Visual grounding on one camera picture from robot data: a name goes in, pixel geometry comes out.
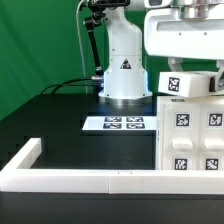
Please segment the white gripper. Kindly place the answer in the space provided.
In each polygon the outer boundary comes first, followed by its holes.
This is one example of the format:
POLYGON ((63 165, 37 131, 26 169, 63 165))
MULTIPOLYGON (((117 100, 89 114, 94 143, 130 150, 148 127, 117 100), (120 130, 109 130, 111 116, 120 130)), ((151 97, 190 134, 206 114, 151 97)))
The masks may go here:
POLYGON ((148 55, 169 57, 172 72, 182 72, 182 58, 218 60, 215 91, 224 90, 224 7, 211 7, 206 19, 179 19, 177 8, 151 10, 144 21, 148 55))

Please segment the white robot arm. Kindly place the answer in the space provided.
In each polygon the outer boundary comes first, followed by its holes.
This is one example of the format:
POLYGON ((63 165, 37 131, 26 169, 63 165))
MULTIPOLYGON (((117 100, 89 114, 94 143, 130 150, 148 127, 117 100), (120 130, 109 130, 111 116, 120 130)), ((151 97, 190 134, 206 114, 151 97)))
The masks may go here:
POLYGON ((146 10, 144 28, 130 23, 122 7, 106 8, 109 67, 99 97, 137 103, 152 96, 142 53, 166 57, 159 91, 182 97, 224 94, 224 0, 130 0, 146 10))

